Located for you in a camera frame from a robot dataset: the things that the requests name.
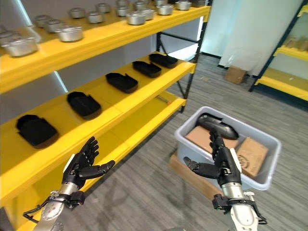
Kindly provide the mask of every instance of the floor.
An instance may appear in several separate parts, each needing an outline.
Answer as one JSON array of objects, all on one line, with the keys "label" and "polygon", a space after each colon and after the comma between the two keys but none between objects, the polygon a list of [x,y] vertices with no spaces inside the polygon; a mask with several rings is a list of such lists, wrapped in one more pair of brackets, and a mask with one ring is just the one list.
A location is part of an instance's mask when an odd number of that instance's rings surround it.
[{"label": "floor", "polygon": [[[148,142],[87,192],[83,206],[62,213],[66,231],[226,231],[222,212],[168,168],[174,131],[198,108],[210,106],[259,128],[282,142],[272,186],[256,191],[268,225],[260,231],[308,230],[308,111],[223,79],[218,59],[201,55],[183,114],[176,114]],[[178,93],[176,85],[169,89]]]}]

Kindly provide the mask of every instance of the shelf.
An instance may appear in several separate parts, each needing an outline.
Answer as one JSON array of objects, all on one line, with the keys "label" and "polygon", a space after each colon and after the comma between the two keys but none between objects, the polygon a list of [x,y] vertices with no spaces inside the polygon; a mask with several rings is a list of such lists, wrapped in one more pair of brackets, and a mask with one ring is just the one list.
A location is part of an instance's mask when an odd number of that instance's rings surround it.
[{"label": "shelf", "polygon": [[308,79],[268,68],[259,83],[308,101]]},{"label": "shelf", "polygon": [[[110,160],[115,160],[118,163],[178,108],[185,104],[184,99],[178,98],[171,93],[162,92],[160,95],[171,101],[171,104],[167,105],[160,99],[154,98],[98,138],[100,154],[96,157],[96,165],[104,164]],[[36,182],[5,205],[9,217],[13,218],[11,221],[13,221],[17,231],[28,231],[34,228],[35,224],[23,218],[22,213],[42,203],[49,195],[50,190],[60,187],[62,169],[65,163],[66,161],[62,162],[44,179]],[[88,180],[82,190],[87,190],[96,181],[98,179]]]},{"label": "shelf", "polygon": [[106,22],[90,25],[85,19],[75,19],[74,24],[84,29],[84,38],[73,43],[62,43],[56,35],[46,34],[40,28],[24,28],[23,32],[35,30],[42,36],[39,51],[21,58],[1,56],[1,93],[14,89],[52,71],[59,70],[86,60],[98,54],[137,41],[156,32],[186,23],[201,16],[207,20],[210,6],[194,8],[189,11],[174,10],[170,16],[155,15],[154,19],[140,26],[132,26],[115,15],[106,14]]},{"label": "shelf", "polygon": [[297,16],[300,17],[303,13],[308,13],[308,5],[304,5]]},{"label": "shelf", "polygon": [[[139,60],[150,62],[148,56]],[[179,61],[173,69],[162,68],[159,77],[148,78],[128,64],[115,72],[127,73],[138,80],[138,89],[132,94],[122,93],[112,87],[106,82],[105,76],[74,89],[90,94],[102,105],[102,114],[90,121],[84,121],[70,108],[66,95],[26,112],[45,118],[58,130],[59,140],[45,149],[33,148],[17,133],[15,125],[20,116],[3,124],[0,166],[2,203],[16,197],[28,185],[55,169],[71,153],[78,151],[90,136],[101,136],[183,76],[193,72],[194,68],[195,64]]]},{"label": "shelf", "polygon": [[297,48],[289,48],[289,47],[286,47],[286,46],[281,46],[276,50],[274,56],[276,56],[279,53],[285,54],[285,55],[288,55],[288,56],[292,56],[292,57],[295,57],[297,59],[302,59],[302,60],[308,61],[308,51],[300,51]]}]

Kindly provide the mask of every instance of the black tray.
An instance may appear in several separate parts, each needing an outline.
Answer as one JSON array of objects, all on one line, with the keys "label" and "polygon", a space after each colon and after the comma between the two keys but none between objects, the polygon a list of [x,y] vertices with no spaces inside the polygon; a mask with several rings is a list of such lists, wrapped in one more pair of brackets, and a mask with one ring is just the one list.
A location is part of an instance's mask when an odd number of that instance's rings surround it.
[{"label": "black tray", "polygon": [[59,137],[57,130],[37,115],[20,117],[16,127],[18,133],[35,148],[46,148]]},{"label": "black tray", "polygon": [[90,95],[74,91],[67,95],[67,102],[72,109],[85,120],[94,119],[101,114],[101,105]]},{"label": "black tray", "polygon": [[178,59],[173,58],[168,55],[150,54],[149,57],[152,62],[157,63],[167,68],[174,68],[178,64]]},{"label": "black tray", "polygon": [[150,78],[158,77],[160,75],[160,72],[162,71],[160,67],[156,66],[152,62],[150,64],[147,64],[143,61],[134,61],[133,68]]},{"label": "black tray", "polygon": [[109,73],[106,75],[107,82],[125,93],[132,93],[138,87],[138,81],[128,74]]}]

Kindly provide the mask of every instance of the gray plastic bin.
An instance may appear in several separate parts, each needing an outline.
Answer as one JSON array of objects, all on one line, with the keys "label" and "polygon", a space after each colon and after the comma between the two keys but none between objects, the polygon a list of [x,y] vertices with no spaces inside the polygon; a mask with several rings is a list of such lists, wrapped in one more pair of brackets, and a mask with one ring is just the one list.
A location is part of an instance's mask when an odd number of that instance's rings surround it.
[{"label": "gray plastic bin", "polygon": [[[244,174],[241,174],[243,189],[255,188],[258,190],[267,190],[270,188],[271,179],[275,172],[275,168],[278,161],[278,156],[281,151],[281,143],[275,137],[260,131],[246,123],[243,123],[229,115],[226,115],[220,111],[217,111],[211,107],[201,107],[195,114],[193,114],[179,129],[175,132],[175,137],[178,140],[178,159],[184,163],[183,158],[185,156],[190,159],[213,164],[212,154],[208,153],[204,149],[195,145],[191,141],[185,138],[185,136],[195,127],[198,117],[202,113],[210,113],[214,116],[223,118],[223,122],[231,125],[239,133],[239,142],[241,143],[246,137],[250,137],[257,142],[267,147],[268,153],[264,159],[263,165],[258,175],[252,179]],[[218,188],[216,180],[208,179]]]}]

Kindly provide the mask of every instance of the metal pot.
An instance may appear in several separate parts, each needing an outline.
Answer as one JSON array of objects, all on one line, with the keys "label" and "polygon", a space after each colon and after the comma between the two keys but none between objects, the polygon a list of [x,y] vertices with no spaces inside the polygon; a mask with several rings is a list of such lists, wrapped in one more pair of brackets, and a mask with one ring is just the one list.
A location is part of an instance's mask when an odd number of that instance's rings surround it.
[{"label": "metal pot", "polygon": [[146,9],[142,10],[141,12],[145,14],[145,20],[152,20],[153,17],[154,17],[155,10],[146,8]]},{"label": "metal pot", "polygon": [[171,4],[160,5],[156,8],[159,15],[171,15],[173,13],[173,5]]},{"label": "metal pot", "polygon": [[125,17],[130,12],[130,8],[127,6],[122,6],[117,8],[117,15],[120,17]]},{"label": "metal pot", "polygon": [[134,8],[136,11],[142,11],[146,8],[146,6],[147,6],[147,3],[145,1],[140,0],[134,3]]},{"label": "metal pot", "polygon": [[175,4],[179,11],[187,11],[192,6],[192,3],[188,0],[180,0],[177,1]]},{"label": "metal pot", "polygon": [[129,7],[129,1],[128,0],[117,0],[115,2],[115,4],[116,4],[116,6],[118,8],[120,8],[120,7]]},{"label": "metal pot", "polygon": [[203,7],[205,6],[205,0],[201,0],[201,1],[193,1],[192,2],[192,7]]},{"label": "metal pot", "polygon": [[110,9],[111,9],[110,5],[107,3],[99,3],[95,7],[96,7],[96,10],[101,13],[108,13],[110,12]]},{"label": "metal pot", "polygon": [[98,11],[91,11],[88,13],[87,19],[89,23],[96,24],[105,21],[105,16]]},{"label": "metal pot", "polygon": [[45,22],[44,29],[48,33],[56,33],[56,31],[63,27],[65,25],[65,22],[59,19],[50,19]]},{"label": "metal pot", "polygon": [[24,56],[38,50],[34,37],[20,36],[2,46],[12,57]]},{"label": "metal pot", "polygon": [[0,33],[0,45],[4,45],[6,42],[9,42],[11,39],[20,37],[20,33],[13,30],[6,30]]},{"label": "metal pot", "polygon": [[46,14],[38,15],[34,18],[34,23],[39,28],[44,28],[46,21],[51,20],[52,17]]},{"label": "metal pot", "polygon": [[160,5],[164,5],[164,4],[168,4],[168,0],[155,0],[155,2],[154,2],[155,6],[160,6]]},{"label": "metal pot", "polygon": [[130,25],[141,25],[145,23],[145,14],[140,11],[134,11],[126,14],[126,19]]},{"label": "metal pot", "polygon": [[62,42],[74,42],[83,38],[82,28],[80,26],[65,25],[56,32],[58,34],[59,40]]},{"label": "metal pot", "polygon": [[69,10],[68,14],[71,18],[84,18],[86,15],[86,11],[85,9],[74,7]]}]

